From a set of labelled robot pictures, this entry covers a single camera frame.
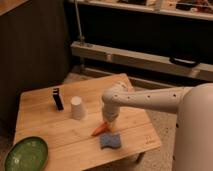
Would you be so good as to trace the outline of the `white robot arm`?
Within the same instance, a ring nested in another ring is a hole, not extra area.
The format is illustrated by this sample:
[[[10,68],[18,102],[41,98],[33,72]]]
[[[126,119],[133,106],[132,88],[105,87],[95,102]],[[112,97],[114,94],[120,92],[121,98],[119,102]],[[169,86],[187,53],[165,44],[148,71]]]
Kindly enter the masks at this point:
[[[102,101],[109,124],[121,107],[177,114],[172,171],[213,171],[213,83],[136,92],[117,83],[103,93]]]

